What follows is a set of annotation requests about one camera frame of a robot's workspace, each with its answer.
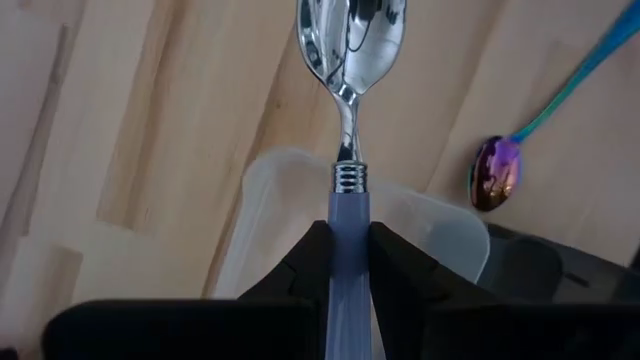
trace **colorful spoon handle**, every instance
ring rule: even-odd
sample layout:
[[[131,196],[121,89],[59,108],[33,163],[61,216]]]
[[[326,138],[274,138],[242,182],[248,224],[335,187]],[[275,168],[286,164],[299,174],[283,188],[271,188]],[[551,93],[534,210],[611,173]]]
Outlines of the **colorful spoon handle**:
[[[511,136],[516,143],[523,142],[538,126],[548,120],[553,112],[573,93],[589,74],[620,45],[624,44],[638,30],[640,30],[640,0],[634,0],[627,9],[620,14],[613,27],[591,50],[586,59],[569,78],[565,86],[556,94],[547,107],[533,119],[529,125]]]

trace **light blue handle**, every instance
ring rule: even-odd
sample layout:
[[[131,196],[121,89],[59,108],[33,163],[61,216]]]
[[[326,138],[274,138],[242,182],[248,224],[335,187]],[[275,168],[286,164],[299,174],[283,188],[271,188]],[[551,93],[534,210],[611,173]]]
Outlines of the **light blue handle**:
[[[569,78],[565,86],[556,94],[549,105],[542,110],[540,115],[533,119],[529,125],[511,136],[511,140],[517,143],[523,142],[535,129],[547,121],[553,112],[573,93],[580,83],[613,53],[620,45],[624,44],[640,29],[640,0],[634,0],[631,5],[618,17],[613,27],[591,50],[580,67]]]
[[[331,193],[329,226],[336,240],[331,263],[325,359],[371,359],[369,193]]]

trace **rainbow spoon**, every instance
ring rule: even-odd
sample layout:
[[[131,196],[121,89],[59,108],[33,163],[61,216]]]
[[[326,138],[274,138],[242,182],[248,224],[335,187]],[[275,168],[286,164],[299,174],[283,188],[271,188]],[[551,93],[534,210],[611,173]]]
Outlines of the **rainbow spoon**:
[[[469,172],[469,197],[476,209],[491,211],[513,194],[521,172],[520,144],[551,117],[600,63],[639,29],[640,0],[634,0],[535,119],[511,136],[493,136],[482,144]]]

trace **spoon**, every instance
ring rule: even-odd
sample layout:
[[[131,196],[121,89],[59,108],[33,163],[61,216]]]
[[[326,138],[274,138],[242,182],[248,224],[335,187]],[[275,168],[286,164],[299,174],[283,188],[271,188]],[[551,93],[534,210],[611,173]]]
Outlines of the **spoon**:
[[[491,211],[511,196],[520,179],[520,144],[551,117],[600,63],[639,29],[640,0],[634,0],[536,118],[511,136],[493,136],[482,144],[469,172],[469,197],[476,209]]]
[[[358,106],[398,56],[405,9],[406,0],[298,0],[302,56],[335,99],[342,122],[329,198],[335,245],[326,358],[371,358],[369,194],[358,139]]]

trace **translucent plastic container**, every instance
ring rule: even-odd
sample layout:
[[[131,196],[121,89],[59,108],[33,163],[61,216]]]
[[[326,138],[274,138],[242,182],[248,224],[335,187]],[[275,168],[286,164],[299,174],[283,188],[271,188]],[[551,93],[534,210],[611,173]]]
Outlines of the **translucent plastic container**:
[[[330,164],[297,149],[273,150],[247,169],[242,207],[213,297],[241,295],[282,260],[313,221],[327,218],[330,179]],[[475,215],[372,178],[369,192],[372,221],[385,223],[467,280],[478,280],[489,257],[489,235]],[[374,357],[380,358],[374,329]]]

